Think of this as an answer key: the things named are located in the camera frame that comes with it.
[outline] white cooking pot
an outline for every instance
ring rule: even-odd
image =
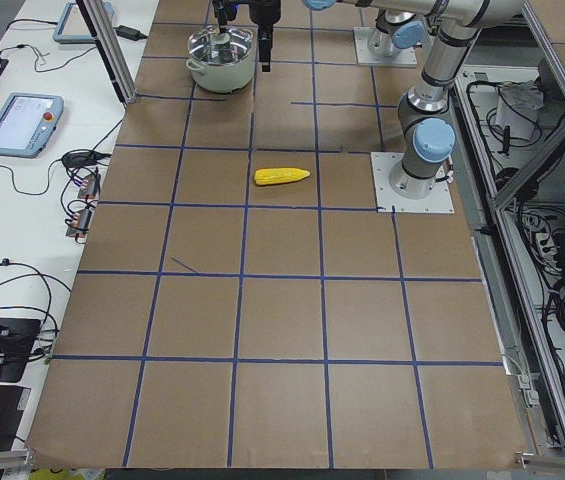
[[[253,34],[249,30],[206,27],[189,37],[186,67],[205,90],[231,93],[248,85],[255,72]]]

